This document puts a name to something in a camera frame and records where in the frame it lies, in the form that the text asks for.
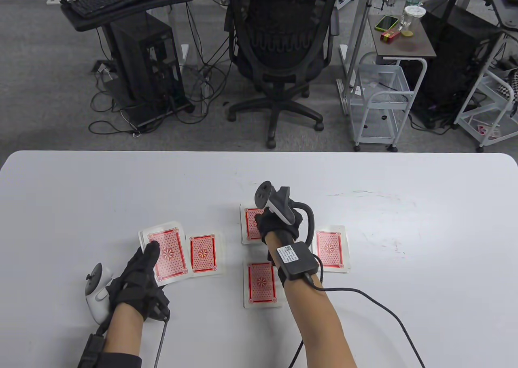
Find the person's right hand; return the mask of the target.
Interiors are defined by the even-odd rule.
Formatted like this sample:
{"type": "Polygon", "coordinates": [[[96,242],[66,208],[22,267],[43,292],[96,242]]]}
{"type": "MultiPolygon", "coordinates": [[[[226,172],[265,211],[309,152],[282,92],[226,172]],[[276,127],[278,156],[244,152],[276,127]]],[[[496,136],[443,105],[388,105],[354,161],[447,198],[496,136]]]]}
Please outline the person's right hand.
{"type": "Polygon", "coordinates": [[[266,235],[268,233],[286,232],[292,239],[292,242],[299,238],[299,226],[303,221],[303,216],[296,210],[292,210],[295,216],[294,224],[287,224],[272,213],[269,208],[264,209],[263,213],[256,214],[254,219],[257,223],[257,229],[261,235],[261,240],[266,243],[266,235]]]}

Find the person's left hand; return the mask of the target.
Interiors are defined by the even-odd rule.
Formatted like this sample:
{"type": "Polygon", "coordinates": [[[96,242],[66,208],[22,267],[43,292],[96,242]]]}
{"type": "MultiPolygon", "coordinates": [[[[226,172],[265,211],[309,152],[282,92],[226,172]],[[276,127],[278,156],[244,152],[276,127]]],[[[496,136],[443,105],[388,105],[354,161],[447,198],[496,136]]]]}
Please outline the person's left hand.
{"type": "Polygon", "coordinates": [[[154,267],[160,253],[157,241],[144,249],[139,248],[122,274],[111,281],[107,287],[110,314],[124,303],[133,307],[144,320],[167,321],[170,318],[170,301],[154,277],[154,267]]]}

